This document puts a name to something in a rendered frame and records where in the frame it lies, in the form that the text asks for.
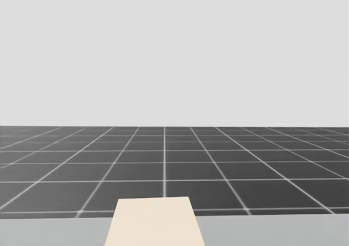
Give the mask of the tall board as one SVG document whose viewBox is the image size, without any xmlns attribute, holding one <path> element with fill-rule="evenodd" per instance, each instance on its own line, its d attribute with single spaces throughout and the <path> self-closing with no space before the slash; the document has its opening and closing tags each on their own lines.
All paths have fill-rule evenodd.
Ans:
<svg viewBox="0 0 349 246">
<path fill-rule="evenodd" d="M 104 246 L 205 246 L 188 197 L 119 199 Z"/>
</svg>

